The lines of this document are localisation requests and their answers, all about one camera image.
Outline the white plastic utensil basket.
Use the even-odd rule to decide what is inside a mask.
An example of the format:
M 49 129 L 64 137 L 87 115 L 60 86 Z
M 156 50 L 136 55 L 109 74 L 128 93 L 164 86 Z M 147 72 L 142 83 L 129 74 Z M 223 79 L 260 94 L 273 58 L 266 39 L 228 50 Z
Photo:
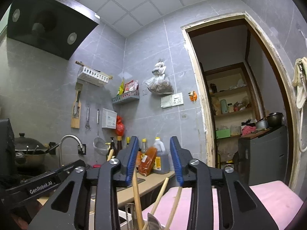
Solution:
M 95 214 L 89 214 L 89 229 L 121 229 L 118 212 L 118 200 L 115 190 L 103 191 L 96 194 Z M 143 229 L 149 229 L 144 221 Z

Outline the wooden chopstick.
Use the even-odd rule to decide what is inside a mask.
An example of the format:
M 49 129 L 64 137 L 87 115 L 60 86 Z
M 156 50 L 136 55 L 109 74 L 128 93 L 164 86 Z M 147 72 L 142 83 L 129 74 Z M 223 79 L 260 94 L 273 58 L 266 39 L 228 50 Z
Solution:
M 143 221 L 142 207 L 141 207 L 141 203 L 140 203 L 136 168 L 134 169 L 134 172 L 133 172 L 132 184 L 133 184 L 133 194 L 134 194 L 134 202 L 135 202 L 138 229 L 142 230 L 145 223 Z
M 163 185 L 162 185 L 162 187 L 161 187 L 161 189 L 158 193 L 158 196 L 156 198 L 156 201 L 154 202 L 153 207 L 151 208 L 151 211 L 149 212 L 150 214 L 154 215 L 154 213 L 156 212 L 158 205 L 159 205 L 159 203 L 162 199 L 162 196 L 164 195 L 164 192 L 167 188 L 168 183 L 169 183 L 169 178 L 167 177 L 167 178 L 165 178 L 164 183 L 163 183 Z
M 170 229 L 171 223 L 172 223 L 172 221 L 174 219 L 174 215 L 176 213 L 176 209 L 178 207 L 178 203 L 180 201 L 182 189 L 183 189 L 182 187 L 179 187 L 178 190 L 177 190 L 176 197 L 174 199 L 174 203 L 173 203 L 173 206 L 172 206 L 172 209 L 171 209 L 168 221 L 167 221 L 167 223 L 165 225 L 165 228 L 164 228 L 165 230 L 169 230 Z

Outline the steel ladle spoon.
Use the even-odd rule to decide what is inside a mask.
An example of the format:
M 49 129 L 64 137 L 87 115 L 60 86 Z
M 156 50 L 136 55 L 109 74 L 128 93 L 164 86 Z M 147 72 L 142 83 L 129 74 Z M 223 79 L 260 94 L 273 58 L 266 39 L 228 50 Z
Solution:
M 163 230 L 163 227 L 160 222 L 151 213 L 147 214 L 147 223 L 149 230 Z

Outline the chrome kitchen faucet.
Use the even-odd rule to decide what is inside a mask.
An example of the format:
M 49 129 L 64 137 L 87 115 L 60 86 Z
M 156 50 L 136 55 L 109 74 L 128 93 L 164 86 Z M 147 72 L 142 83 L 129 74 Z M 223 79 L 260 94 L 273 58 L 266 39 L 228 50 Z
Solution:
M 78 136 L 72 134 L 64 135 L 58 146 L 59 165 L 61 167 L 64 165 L 63 154 L 71 154 L 73 149 L 77 150 L 79 155 L 83 155 L 86 152 L 84 151 L 84 144 Z

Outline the black wok with lid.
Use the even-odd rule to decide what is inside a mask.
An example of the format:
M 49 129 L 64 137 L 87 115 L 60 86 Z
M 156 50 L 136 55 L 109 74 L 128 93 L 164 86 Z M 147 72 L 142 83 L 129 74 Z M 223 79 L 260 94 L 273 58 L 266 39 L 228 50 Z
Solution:
M 19 167 L 35 167 L 44 163 L 45 156 L 55 150 L 59 144 L 47 148 L 38 140 L 25 137 L 25 133 L 19 133 L 15 138 L 15 164 Z

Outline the dark grey cabinet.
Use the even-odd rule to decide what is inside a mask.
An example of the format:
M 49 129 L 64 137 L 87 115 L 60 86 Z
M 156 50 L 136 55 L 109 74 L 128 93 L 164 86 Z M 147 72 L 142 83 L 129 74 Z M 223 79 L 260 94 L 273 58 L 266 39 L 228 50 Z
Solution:
M 238 140 L 238 173 L 250 186 L 285 181 L 288 164 L 286 126 L 254 139 Z

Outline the dark soy sauce bottle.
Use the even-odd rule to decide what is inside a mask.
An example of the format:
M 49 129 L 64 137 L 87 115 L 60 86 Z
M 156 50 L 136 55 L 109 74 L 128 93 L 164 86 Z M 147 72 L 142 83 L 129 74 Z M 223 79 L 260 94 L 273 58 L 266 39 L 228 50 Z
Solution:
M 120 152 L 123 149 L 123 147 L 122 147 L 122 136 L 117 136 L 116 141 L 117 141 L 117 150 L 118 150 L 118 152 Z

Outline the large oil jug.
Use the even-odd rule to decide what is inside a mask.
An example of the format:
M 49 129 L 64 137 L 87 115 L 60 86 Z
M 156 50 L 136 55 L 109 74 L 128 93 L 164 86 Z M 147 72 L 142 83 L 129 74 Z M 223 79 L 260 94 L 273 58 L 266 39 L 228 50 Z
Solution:
M 166 174 L 170 172 L 169 155 L 164 143 L 160 137 L 156 137 L 154 147 L 157 149 L 157 156 L 154 160 L 153 172 L 157 174 Z

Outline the red plastic bag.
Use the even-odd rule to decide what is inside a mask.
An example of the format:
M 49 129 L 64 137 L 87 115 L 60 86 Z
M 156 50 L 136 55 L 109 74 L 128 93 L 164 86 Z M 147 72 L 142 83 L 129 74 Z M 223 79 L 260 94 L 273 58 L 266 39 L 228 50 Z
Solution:
M 122 117 L 117 115 L 116 116 L 116 129 L 115 129 L 116 135 L 117 136 L 123 136 L 124 131 L 125 131 L 125 126 L 124 126 L 124 123 L 122 121 Z

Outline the wooden knife holder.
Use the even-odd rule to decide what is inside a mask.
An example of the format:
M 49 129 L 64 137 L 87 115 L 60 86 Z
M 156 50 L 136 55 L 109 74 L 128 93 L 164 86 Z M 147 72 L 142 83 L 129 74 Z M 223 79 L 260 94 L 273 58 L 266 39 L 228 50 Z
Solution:
M 81 97 L 82 88 L 83 85 L 81 83 L 76 83 L 75 101 L 73 102 L 72 113 L 71 113 L 71 124 L 70 124 L 70 127 L 73 129 L 80 128 L 81 107 L 82 107 L 82 104 L 80 102 L 80 97 Z

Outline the wooden pantry shelf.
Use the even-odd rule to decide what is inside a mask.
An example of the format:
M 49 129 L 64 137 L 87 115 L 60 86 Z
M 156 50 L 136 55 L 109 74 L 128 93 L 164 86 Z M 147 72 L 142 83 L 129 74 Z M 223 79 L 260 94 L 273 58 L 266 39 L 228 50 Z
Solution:
M 224 67 L 200 65 L 209 89 L 215 129 L 215 167 L 222 168 L 234 163 L 238 140 L 255 128 L 247 125 L 263 116 L 263 106 L 244 62 Z

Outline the hanging plastic bag of spices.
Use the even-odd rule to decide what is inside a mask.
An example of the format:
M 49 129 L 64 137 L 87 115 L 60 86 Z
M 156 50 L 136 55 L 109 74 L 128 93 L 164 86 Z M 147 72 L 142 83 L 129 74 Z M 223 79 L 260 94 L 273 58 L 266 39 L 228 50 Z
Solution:
M 173 93 L 173 86 L 168 77 L 165 76 L 166 65 L 162 59 L 154 65 L 153 77 L 145 81 L 147 89 L 153 94 L 162 96 Z

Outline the white rubber gloves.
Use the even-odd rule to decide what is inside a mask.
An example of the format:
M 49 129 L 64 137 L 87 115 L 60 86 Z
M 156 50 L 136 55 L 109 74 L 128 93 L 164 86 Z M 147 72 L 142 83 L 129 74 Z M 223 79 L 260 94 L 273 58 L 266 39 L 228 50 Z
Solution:
M 297 87 L 296 106 L 302 109 L 306 102 L 306 57 L 296 59 L 292 85 Z

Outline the black range hood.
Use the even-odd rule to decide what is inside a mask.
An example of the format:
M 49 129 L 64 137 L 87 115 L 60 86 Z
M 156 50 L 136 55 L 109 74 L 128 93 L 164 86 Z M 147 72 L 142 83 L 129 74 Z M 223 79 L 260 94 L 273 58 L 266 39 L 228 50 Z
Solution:
M 99 15 L 75 0 L 14 0 L 7 37 L 68 60 L 99 23 Z

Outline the wooden door frame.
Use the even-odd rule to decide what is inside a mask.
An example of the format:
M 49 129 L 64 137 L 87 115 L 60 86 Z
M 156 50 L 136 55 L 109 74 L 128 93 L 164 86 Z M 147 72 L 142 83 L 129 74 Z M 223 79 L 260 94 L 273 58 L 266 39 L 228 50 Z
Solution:
M 192 22 L 190 24 L 181 27 L 182 35 L 185 40 L 185 49 L 189 54 L 192 69 L 194 71 L 196 85 L 197 85 L 197 96 L 201 106 L 201 114 L 203 120 L 203 128 L 206 136 L 205 144 L 205 161 L 208 166 L 215 167 L 215 129 L 212 123 L 212 113 L 209 101 L 209 89 L 206 87 L 207 82 L 205 81 L 204 75 L 201 71 L 201 65 L 199 64 L 195 49 L 192 45 L 191 37 L 189 32 L 199 30 L 201 28 L 217 25 L 220 23 L 229 24 L 235 20 L 244 20 L 251 32 L 254 34 L 254 38 L 257 39 L 262 50 L 266 54 L 275 77 L 281 86 L 281 93 L 286 97 L 289 104 L 286 110 L 287 121 L 289 123 L 290 132 L 293 135 L 293 157 L 291 165 L 291 174 L 289 180 L 289 187 L 295 191 L 299 187 L 299 170 L 301 162 L 301 154 L 299 151 L 299 112 L 296 106 L 295 90 L 292 86 L 292 81 L 284 67 L 283 59 L 278 52 L 278 49 L 274 46 L 273 42 L 266 34 L 264 26 L 259 24 L 254 17 L 252 17 L 247 11 L 244 12 L 231 12 L 228 14 L 222 14 L 211 18 L 205 18 L 200 21 Z

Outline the white wall box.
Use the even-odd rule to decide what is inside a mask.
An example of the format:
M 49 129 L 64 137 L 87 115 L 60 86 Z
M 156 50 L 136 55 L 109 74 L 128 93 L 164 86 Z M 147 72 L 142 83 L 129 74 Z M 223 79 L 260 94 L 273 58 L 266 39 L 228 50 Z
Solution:
M 102 109 L 102 128 L 116 129 L 117 112 Z

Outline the grey wall spice shelf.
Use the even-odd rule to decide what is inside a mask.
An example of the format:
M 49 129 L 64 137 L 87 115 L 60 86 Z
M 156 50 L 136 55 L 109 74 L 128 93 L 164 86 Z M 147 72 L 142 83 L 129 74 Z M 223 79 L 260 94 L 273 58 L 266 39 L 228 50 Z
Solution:
M 121 105 L 139 100 L 139 90 L 129 91 L 112 98 L 113 105 Z

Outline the orange wall hook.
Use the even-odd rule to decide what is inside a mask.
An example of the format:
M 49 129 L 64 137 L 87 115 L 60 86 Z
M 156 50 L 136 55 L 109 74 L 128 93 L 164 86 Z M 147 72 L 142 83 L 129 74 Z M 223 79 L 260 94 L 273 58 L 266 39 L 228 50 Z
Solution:
M 192 102 L 196 102 L 197 101 L 198 96 L 197 96 L 197 93 L 195 91 L 190 91 L 188 93 L 188 96 L 190 98 L 190 101 L 192 101 Z

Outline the white wall basket rack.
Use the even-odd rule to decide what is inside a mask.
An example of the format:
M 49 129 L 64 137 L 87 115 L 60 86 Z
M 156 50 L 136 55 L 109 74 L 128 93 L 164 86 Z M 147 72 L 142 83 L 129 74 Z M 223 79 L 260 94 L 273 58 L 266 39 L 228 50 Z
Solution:
M 108 75 L 104 72 L 92 69 L 80 61 L 76 61 L 75 63 L 80 66 L 78 71 L 79 80 L 86 81 L 98 87 L 102 87 L 113 79 L 112 75 Z

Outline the white wall switch socket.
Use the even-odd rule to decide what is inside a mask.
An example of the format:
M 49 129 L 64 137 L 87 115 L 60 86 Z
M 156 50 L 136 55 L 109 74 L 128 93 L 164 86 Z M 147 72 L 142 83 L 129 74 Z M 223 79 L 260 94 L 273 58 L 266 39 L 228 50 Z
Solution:
M 183 105 L 183 94 L 177 93 L 168 96 L 164 96 L 161 98 L 161 108 L 170 108 L 177 105 Z

